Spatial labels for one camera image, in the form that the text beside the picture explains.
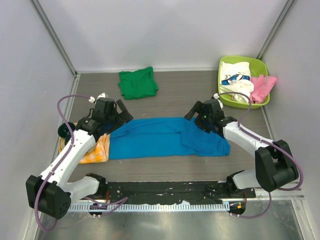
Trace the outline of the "blue t shirt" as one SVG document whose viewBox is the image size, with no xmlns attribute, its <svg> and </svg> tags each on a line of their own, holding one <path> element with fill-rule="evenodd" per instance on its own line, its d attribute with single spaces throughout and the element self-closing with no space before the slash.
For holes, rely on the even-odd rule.
<svg viewBox="0 0 320 240">
<path fill-rule="evenodd" d="M 134 119 L 110 134 L 109 159 L 228 156 L 231 146 L 218 134 L 183 117 Z"/>
</svg>

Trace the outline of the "lime green plastic basin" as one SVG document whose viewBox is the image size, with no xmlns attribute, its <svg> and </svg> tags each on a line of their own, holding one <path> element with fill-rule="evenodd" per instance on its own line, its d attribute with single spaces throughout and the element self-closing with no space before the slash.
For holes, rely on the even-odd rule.
<svg viewBox="0 0 320 240">
<path fill-rule="evenodd" d="M 247 56 L 235 56 L 235 55 L 227 55 L 223 56 L 219 61 L 219 68 L 218 68 L 218 80 L 217 80 L 217 86 L 218 86 L 218 93 L 220 93 L 220 85 L 222 80 L 222 62 L 225 64 L 236 64 L 240 62 L 248 62 L 249 63 L 249 69 L 252 77 L 258 77 L 259 75 L 264 75 L 265 77 L 269 75 L 268 69 L 266 64 L 259 59 L 247 57 Z M 228 106 L 238 109 L 247 109 L 249 104 L 246 102 L 238 102 L 232 100 L 232 96 L 230 94 L 224 94 L 220 97 L 221 102 Z"/>
</svg>

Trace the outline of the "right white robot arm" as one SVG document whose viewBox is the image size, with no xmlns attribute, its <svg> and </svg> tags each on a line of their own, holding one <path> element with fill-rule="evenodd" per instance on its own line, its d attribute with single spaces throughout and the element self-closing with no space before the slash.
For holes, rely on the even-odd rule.
<svg viewBox="0 0 320 240">
<path fill-rule="evenodd" d="M 284 140 L 271 141 L 247 129 L 232 116 L 225 116 L 218 99 L 197 101 L 184 117 L 206 133 L 215 133 L 237 144 L 254 157 L 253 171 L 241 170 L 226 178 L 226 193 L 233 198 L 244 189 L 262 188 L 266 192 L 284 190 L 284 186 L 301 180 L 289 145 Z"/>
</svg>

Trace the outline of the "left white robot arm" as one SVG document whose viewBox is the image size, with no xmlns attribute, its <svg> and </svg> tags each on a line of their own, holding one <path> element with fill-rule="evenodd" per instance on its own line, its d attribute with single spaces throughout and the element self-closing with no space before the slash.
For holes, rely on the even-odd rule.
<svg viewBox="0 0 320 240">
<path fill-rule="evenodd" d="M 26 180 L 28 204 L 35 213 L 61 219 L 74 202 L 87 196 L 100 200 L 107 192 L 106 179 L 88 173 L 81 180 L 69 182 L 72 172 L 84 155 L 103 134 L 110 134 L 133 120 L 122 100 L 99 97 L 90 116 L 81 118 L 69 129 L 70 140 L 56 159 L 39 175 Z"/>
</svg>

